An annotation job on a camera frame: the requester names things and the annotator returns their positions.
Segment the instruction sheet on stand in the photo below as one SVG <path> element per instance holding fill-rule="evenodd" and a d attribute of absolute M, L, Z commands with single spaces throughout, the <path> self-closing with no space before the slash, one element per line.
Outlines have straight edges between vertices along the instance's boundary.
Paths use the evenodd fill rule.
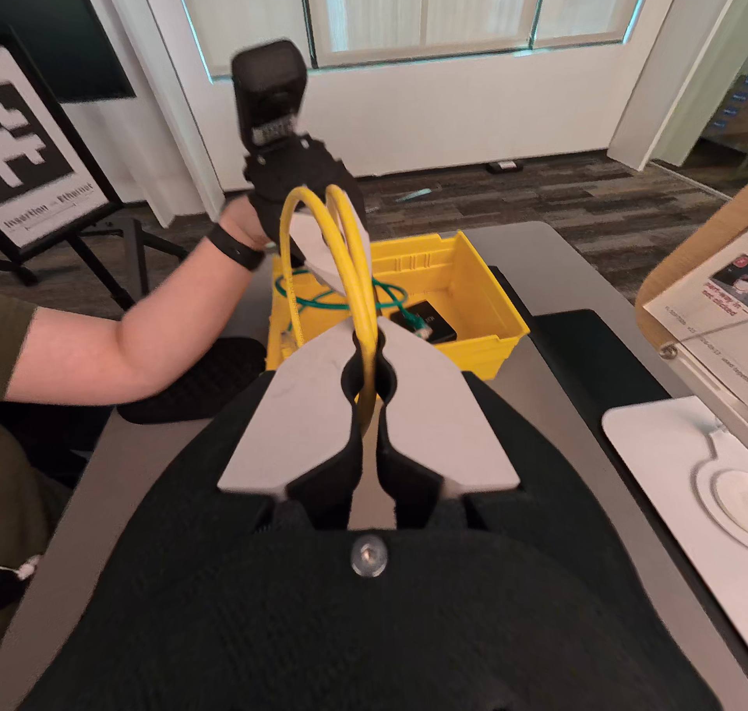
<path fill-rule="evenodd" d="M 610 410 L 603 431 L 692 559 L 746 561 L 746 189 L 654 269 L 635 312 L 691 395 Z"/>

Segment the person's left forearm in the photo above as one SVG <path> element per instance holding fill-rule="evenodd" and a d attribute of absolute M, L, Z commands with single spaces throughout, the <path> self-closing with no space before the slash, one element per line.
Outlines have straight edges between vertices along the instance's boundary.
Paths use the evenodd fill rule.
<path fill-rule="evenodd" d="M 5 399 L 105 406 L 155 395 L 210 350 L 252 276 L 203 239 L 118 322 L 36 307 Z"/>

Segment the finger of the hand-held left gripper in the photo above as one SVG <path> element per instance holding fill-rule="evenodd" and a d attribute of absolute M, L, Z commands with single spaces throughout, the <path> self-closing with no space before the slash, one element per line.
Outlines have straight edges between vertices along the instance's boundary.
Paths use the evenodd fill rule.
<path fill-rule="evenodd" d="M 363 252 L 366 256 L 369 279 L 371 276 L 371 241 L 366 229 L 366 211 L 359 212 L 354 206 L 354 200 L 345 196 L 354 210 L 356 225 L 360 234 Z M 323 238 L 323 231 L 308 207 L 297 209 L 291 219 L 290 235 L 294 243 L 303 255 L 303 267 L 309 270 L 316 280 L 323 286 L 331 288 L 339 295 L 344 295 L 344 286 L 337 265 L 334 262 L 332 251 Z"/>

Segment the frosted glass window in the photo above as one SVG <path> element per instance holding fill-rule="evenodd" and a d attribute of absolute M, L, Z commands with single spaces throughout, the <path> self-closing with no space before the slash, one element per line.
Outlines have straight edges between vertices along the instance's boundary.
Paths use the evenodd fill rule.
<path fill-rule="evenodd" d="M 210 77 L 288 39 L 312 69 L 624 42 L 643 0 L 181 0 Z"/>

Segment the marker sign on easel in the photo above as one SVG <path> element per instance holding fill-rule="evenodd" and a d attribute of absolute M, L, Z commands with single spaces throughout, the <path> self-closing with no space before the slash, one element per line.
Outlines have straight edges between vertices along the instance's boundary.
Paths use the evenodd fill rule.
<path fill-rule="evenodd" d="M 122 215 L 116 190 L 96 162 L 13 30 L 1 28 L 1 252 L 2 272 L 27 287 L 39 283 L 33 258 L 67 243 L 114 302 L 127 311 L 150 292 L 145 248 L 184 261 L 188 252 Z M 126 288 L 85 238 L 122 238 Z"/>

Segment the black wristband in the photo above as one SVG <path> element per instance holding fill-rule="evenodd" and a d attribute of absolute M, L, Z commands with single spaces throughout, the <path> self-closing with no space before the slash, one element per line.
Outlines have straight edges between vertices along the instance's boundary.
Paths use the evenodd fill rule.
<path fill-rule="evenodd" d="M 213 225 L 207 239 L 223 255 L 248 272 L 255 272 L 266 259 L 265 249 L 253 249 L 235 239 L 219 223 Z"/>

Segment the black network switch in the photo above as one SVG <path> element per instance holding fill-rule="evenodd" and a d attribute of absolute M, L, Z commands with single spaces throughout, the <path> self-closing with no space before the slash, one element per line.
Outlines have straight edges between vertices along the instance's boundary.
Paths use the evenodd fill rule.
<path fill-rule="evenodd" d="M 445 344 L 457 339 L 455 328 L 427 300 L 393 311 L 389 319 L 430 344 Z"/>

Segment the person's left hand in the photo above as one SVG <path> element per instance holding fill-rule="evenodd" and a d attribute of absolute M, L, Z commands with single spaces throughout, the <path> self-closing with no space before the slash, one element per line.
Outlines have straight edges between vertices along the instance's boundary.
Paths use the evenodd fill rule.
<path fill-rule="evenodd" d="M 227 203 L 221 212 L 219 225 L 231 238 L 255 251 L 265 251 L 271 243 L 247 194 L 236 196 Z"/>

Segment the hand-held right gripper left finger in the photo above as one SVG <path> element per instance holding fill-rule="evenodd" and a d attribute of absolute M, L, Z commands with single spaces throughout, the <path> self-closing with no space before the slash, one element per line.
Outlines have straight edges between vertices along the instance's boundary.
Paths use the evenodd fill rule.
<path fill-rule="evenodd" d="M 218 488 L 297 501 L 316 528 L 346 528 L 363 472 L 362 385 L 358 342 L 345 320 L 273 372 Z"/>

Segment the yellow plastic bin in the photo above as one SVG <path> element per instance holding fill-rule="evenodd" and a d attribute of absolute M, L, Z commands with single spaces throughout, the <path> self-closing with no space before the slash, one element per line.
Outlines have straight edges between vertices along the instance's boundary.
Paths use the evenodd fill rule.
<path fill-rule="evenodd" d="M 452 238 L 428 234 L 372 243 L 373 276 L 385 283 L 415 312 L 428 302 L 455 331 L 456 340 L 436 345 L 462 370 L 478 378 L 495 378 L 529 327 L 502 286 L 473 247 L 468 237 L 457 232 Z M 266 369 L 275 370 L 295 350 L 291 336 L 284 336 L 291 323 L 285 298 L 279 256 L 272 258 L 272 311 L 269 318 Z M 330 290 L 306 271 L 295 270 L 295 295 L 306 342 L 350 316 L 345 296 L 321 297 Z M 321 309 L 303 301 L 343 305 L 344 309 Z"/>

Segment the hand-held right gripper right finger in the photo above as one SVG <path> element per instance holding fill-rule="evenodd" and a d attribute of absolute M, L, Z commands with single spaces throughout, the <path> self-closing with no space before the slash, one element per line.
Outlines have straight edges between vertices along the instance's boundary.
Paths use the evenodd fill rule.
<path fill-rule="evenodd" d="M 432 344 L 380 317 L 377 475 L 398 529 L 422 529 L 439 501 L 519 489 L 467 378 Z"/>

